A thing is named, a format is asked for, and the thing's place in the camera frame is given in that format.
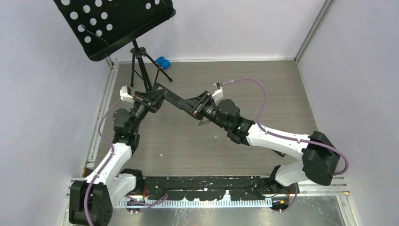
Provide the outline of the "black remote control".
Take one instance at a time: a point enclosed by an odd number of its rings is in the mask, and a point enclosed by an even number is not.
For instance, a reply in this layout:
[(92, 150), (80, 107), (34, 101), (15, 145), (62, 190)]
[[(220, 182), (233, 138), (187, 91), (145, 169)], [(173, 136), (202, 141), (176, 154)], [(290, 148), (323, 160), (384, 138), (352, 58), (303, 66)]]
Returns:
[(165, 100), (167, 100), (168, 102), (170, 102), (172, 105), (174, 105), (174, 106), (177, 107), (178, 109), (183, 110), (183, 109), (182, 109), (182, 106), (183, 106), (183, 100), (184, 100), (184, 99), (183, 99), (182, 97), (178, 96), (176, 93), (174, 93), (174, 92), (172, 92), (171, 90), (167, 89), (166, 87), (164, 87), (164, 86), (161, 85), (160, 83), (156, 83), (156, 84), (153, 86), (153, 90), (157, 90), (157, 89), (160, 89), (160, 88), (164, 88), (164, 89), (167, 91), (167, 93), (166, 93), (165, 96), (164, 96)]

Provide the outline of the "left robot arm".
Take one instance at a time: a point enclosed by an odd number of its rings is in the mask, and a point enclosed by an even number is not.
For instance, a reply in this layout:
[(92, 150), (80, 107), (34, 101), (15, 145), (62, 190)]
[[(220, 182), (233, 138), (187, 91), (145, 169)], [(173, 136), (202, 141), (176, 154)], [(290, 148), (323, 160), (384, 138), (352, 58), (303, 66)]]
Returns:
[(132, 92), (128, 86), (120, 90), (121, 102), (133, 105), (130, 110), (115, 109), (115, 103), (104, 117), (112, 115), (114, 138), (106, 139), (110, 149), (99, 165), (84, 179), (70, 187), (69, 222), (81, 226), (106, 226), (116, 204), (129, 192), (138, 195), (144, 190), (139, 170), (122, 170), (137, 149), (138, 127), (148, 113), (156, 113), (167, 91)]

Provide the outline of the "dark green battery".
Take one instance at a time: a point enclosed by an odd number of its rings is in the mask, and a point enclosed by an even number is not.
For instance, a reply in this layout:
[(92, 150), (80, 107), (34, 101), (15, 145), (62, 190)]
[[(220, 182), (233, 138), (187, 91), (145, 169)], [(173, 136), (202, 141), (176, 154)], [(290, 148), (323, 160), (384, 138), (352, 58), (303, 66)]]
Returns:
[(200, 121), (199, 121), (199, 126), (205, 125), (205, 124), (207, 124), (207, 123), (209, 123), (209, 121), (200, 120)]

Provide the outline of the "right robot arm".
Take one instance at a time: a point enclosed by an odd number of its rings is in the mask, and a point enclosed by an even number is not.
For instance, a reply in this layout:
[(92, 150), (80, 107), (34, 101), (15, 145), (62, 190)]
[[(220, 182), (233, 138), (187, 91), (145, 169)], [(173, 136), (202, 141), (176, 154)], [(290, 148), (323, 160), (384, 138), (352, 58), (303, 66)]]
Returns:
[(340, 156), (324, 133), (293, 134), (259, 125), (242, 117), (232, 100), (216, 104), (207, 91), (182, 103), (191, 116), (197, 120), (208, 119), (225, 130), (227, 137), (236, 144), (265, 147), (296, 158), (295, 163), (273, 169), (268, 185), (274, 193), (306, 180), (322, 186), (331, 184)]

